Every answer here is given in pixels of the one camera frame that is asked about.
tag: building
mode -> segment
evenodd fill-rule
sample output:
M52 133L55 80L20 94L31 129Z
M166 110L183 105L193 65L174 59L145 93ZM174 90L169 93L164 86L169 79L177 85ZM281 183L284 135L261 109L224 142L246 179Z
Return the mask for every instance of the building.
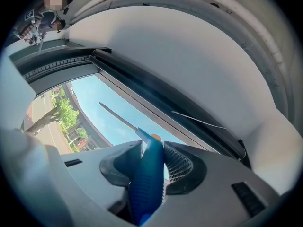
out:
M78 128L84 128L88 135L86 140L77 138L74 140L75 145L79 151L88 151L96 148L105 148L112 146L112 144L99 132L99 130L92 124L92 122L85 115L81 107L79 106L77 96L72 90L70 82L62 85L65 91L65 98L70 100L70 104L74 110L79 110L79 115L75 125L68 127L66 130L69 133L70 140L77 138L76 130Z

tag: cable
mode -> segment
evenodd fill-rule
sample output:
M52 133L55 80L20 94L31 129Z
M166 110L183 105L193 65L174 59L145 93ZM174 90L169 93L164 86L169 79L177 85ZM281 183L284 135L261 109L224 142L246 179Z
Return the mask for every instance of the cable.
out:
M196 121L199 121L199 122L204 123L204 124L207 124L207 125L209 125L209 126L213 126L213 127L216 127L216 128L220 128L220 129L225 129L225 130L226 130L226 128L224 128L224 127L221 127L221 126L216 126L216 125L212 125L212 124L210 124L210 123L203 122L203 121L201 121L201 120L198 120L198 119L195 119L195 118L189 117L189 116L187 116L187 115L184 115L184 114L178 113L178 112L176 112L176 111L171 111L171 112L172 112L172 113L175 113L175 114L182 115L182 116L184 116L184 117L187 117L187 118L190 118L190 119L193 119L193 120L196 120Z

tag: metal rod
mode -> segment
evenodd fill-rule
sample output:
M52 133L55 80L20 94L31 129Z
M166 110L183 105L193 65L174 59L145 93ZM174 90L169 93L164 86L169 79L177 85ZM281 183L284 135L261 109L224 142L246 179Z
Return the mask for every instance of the metal rod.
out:
M105 110L107 110L109 113L111 113L114 117L116 117L118 120L120 120L122 123L126 124L129 128L133 129L134 131L137 131L138 129L134 127L132 124L127 122L125 119L120 117L118 114L116 114L113 110L106 107L103 103L99 103Z

